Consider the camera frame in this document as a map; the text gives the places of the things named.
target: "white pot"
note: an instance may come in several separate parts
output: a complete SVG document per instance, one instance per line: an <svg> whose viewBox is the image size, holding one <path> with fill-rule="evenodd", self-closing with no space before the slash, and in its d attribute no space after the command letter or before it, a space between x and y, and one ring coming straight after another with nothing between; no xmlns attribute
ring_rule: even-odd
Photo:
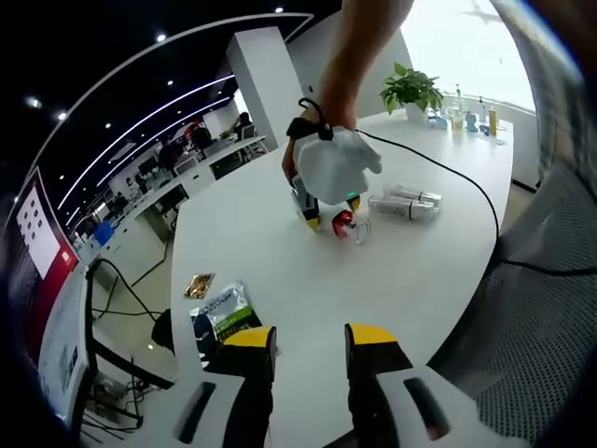
<svg viewBox="0 0 597 448"><path fill-rule="evenodd" d="M407 118L409 121L419 124L427 123L427 110L423 112L415 103L408 103L404 106L407 110Z"/></svg>

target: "window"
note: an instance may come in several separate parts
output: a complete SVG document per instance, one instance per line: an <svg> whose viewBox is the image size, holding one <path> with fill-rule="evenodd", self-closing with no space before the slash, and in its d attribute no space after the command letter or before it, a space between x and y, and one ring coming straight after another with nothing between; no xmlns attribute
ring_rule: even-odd
<svg viewBox="0 0 597 448"><path fill-rule="evenodd" d="M535 111L514 40L490 0L417 0L402 25L412 66L441 91Z"/></svg>

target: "silver canister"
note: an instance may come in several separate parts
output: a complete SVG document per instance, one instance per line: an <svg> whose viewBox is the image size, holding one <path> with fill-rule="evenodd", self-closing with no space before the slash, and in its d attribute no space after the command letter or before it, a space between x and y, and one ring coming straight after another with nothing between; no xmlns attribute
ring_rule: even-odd
<svg viewBox="0 0 597 448"><path fill-rule="evenodd" d="M384 197L405 198L420 203L431 203L434 207L439 208L442 197L439 194L430 193L428 191L421 191L418 189L411 189L397 184L386 184L383 186Z"/></svg>
<svg viewBox="0 0 597 448"><path fill-rule="evenodd" d="M436 217L439 209L432 203L421 203L406 198L371 195L369 210L386 215L398 215L409 220L428 221Z"/></svg>

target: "office chair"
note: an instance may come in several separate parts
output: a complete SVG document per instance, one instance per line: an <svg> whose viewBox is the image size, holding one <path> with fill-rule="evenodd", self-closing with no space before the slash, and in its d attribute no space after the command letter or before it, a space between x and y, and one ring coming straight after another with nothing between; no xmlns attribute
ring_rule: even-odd
<svg viewBox="0 0 597 448"><path fill-rule="evenodd" d="M255 129L255 125L254 124L250 124L248 126L245 126L241 129L241 139L244 140L246 138L253 138L257 136L257 131ZM258 148L258 144L255 143L249 147L246 147L244 149L244 154L245 154L245 158L246 161L249 162L252 159L256 158L257 155L263 155L265 154L265 152L263 151L257 151L256 149Z"/></svg>
<svg viewBox="0 0 597 448"><path fill-rule="evenodd" d="M560 271L597 265L597 203L556 164L493 258ZM534 443L595 344L597 275L555 277L490 262L429 366L473 398L494 431Z"/></svg>

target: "small packet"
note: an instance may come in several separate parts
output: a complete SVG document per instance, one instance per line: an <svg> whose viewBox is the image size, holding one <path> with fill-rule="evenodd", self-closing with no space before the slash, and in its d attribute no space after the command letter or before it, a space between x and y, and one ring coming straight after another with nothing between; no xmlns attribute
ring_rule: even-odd
<svg viewBox="0 0 597 448"><path fill-rule="evenodd" d="M214 277L214 273L197 273L193 275L185 289L185 296L189 299L204 299Z"/></svg>

